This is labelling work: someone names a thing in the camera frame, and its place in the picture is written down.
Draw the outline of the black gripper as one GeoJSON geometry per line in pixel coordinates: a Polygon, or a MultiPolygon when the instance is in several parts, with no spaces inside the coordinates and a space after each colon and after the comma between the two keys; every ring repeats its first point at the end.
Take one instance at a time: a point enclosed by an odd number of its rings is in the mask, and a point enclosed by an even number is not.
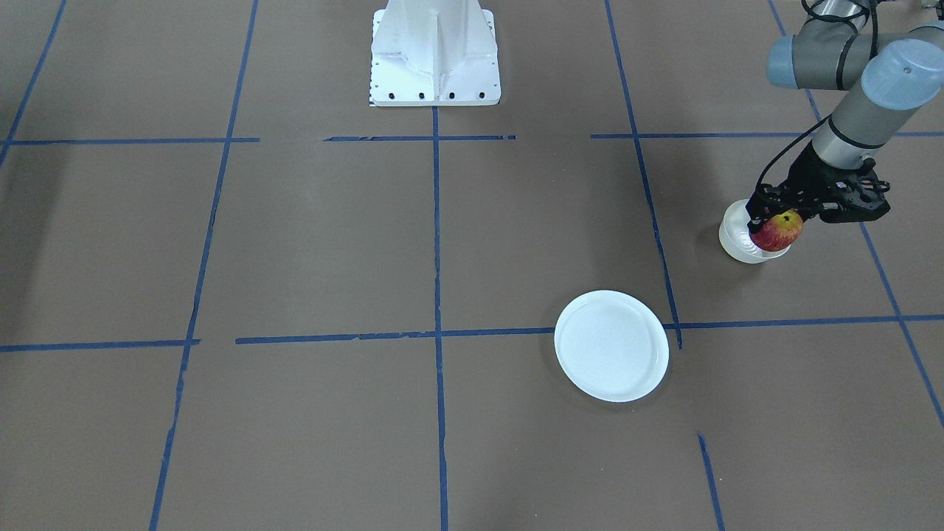
{"type": "Polygon", "coordinates": [[[873,158],[842,169],[823,161],[811,142],[792,162],[788,177],[777,186],[759,181],[745,205],[746,228],[759,233],[775,219],[816,216],[828,224],[876,221],[891,207],[886,200],[890,185],[879,179],[873,158]]]}

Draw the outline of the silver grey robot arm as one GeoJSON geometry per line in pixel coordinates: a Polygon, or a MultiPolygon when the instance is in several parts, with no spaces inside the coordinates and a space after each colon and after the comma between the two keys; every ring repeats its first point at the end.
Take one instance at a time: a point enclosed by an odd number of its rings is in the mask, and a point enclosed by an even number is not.
{"type": "Polygon", "coordinates": [[[800,31],[770,49],[766,77],[778,87],[836,90],[844,97],[800,136],[805,147],[781,184],[759,179],[746,202],[746,228],[758,235],[792,209],[829,224],[876,221],[890,210],[889,185],[875,154],[942,91],[942,23],[908,32],[863,34],[875,20],[864,1],[803,2],[800,31]]]}

